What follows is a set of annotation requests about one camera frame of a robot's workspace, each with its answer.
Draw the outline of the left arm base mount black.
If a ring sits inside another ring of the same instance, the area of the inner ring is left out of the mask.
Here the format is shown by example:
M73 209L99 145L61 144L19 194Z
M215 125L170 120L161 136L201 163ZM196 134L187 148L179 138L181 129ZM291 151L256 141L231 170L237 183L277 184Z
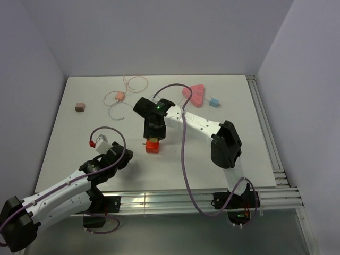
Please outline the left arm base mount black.
M112 213L119 213L121 205L121 196L104 196L100 200L94 201L90 208L82 212L83 214L83 227L84 230L91 234L109 234L118 230L121 222L120 220L112 215ZM109 220L116 222L116 226L113 229L106 231L99 231L104 227Z

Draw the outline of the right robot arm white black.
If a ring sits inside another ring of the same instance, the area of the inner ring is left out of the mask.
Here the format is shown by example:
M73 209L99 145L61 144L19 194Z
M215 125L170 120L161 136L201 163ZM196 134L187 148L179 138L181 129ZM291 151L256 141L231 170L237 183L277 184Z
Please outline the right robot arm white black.
M166 128L184 130L210 145L210 158L225 173L231 204L242 207L248 201L250 184L244 178L241 166L241 139L230 121L219 123L185 111L167 99L155 103L140 98L133 110L144 119L143 137L158 144L166 137Z

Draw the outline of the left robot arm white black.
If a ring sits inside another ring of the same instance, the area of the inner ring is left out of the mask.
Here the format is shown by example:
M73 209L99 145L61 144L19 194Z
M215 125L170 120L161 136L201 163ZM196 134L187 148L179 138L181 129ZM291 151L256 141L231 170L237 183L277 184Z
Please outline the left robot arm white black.
M15 253L64 218L82 212L103 213L106 199L97 186L125 168L132 157L133 151L113 142L106 153L86 161L50 188L24 199L7 199L1 209L1 246Z

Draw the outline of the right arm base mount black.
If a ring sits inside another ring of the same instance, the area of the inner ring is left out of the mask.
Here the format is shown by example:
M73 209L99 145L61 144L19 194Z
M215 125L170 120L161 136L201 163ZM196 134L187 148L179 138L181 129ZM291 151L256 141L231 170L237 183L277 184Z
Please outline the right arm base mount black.
M230 196L230 192L215 192L211 205L220 210ZM252 216L259 210L261 206L258 192L245 191L242 195L232 195L227 210L228 219L232 224L244 226L249 223Z

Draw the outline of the brown plug adapter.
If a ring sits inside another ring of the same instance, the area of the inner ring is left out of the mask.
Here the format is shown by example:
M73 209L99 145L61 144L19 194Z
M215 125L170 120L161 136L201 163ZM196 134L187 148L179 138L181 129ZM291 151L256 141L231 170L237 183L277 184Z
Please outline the brown plug adapter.
M85 108L86 108L85 103L76 103L76 105L75 105L75 111L76 111L77 113L82 113L82 112L84 112L84 111L85 111Z

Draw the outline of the red cube socket adapter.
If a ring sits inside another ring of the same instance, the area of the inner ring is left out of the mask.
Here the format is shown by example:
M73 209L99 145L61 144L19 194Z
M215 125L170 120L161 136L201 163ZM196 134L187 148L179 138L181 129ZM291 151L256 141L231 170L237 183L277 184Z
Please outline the red cube socket adapter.
M144 145L145 145L145 151L148 154L158 154L160 151L159 142L150 142L147 140Z

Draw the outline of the yellow plug adapter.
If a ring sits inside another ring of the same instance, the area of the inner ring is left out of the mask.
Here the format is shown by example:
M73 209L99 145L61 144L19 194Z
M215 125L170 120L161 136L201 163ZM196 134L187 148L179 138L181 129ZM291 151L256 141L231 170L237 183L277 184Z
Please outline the yellow plug adapter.
M151 142L151 143L158 143L159 139L158 138L149 138L148 141Z

